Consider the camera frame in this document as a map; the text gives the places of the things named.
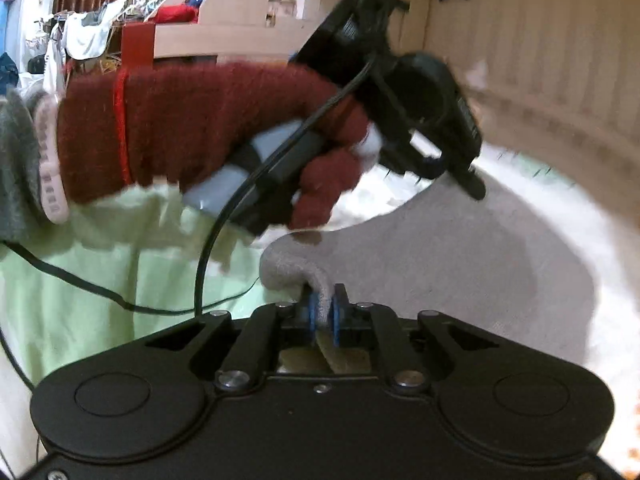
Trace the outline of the left hand in red glove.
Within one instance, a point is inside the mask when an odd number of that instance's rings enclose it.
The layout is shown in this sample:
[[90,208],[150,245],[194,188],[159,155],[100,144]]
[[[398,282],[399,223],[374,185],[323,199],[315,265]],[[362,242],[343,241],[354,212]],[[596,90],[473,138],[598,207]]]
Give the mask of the left hand in red glove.
[[[336,92],[332,82],[294,64],[175,64],[76,76],[56,118],[66,200],[88,204],[158,178],[189,191],[224,166],[234,148],[309,118]],[[267,205],[292,230],[326,224],[381,151],[378,129],[351,96],[314,131],[337,147],[305,165],[297,200]]]

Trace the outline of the grey sleeve forearm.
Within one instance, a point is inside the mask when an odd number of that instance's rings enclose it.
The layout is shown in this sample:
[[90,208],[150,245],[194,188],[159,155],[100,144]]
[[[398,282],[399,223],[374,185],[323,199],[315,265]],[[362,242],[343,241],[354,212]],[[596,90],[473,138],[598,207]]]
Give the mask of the grey sleeve forearm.
[[61,97],[42,89],[1,98],[1,239],[21,243],[70,207],[56,143]]

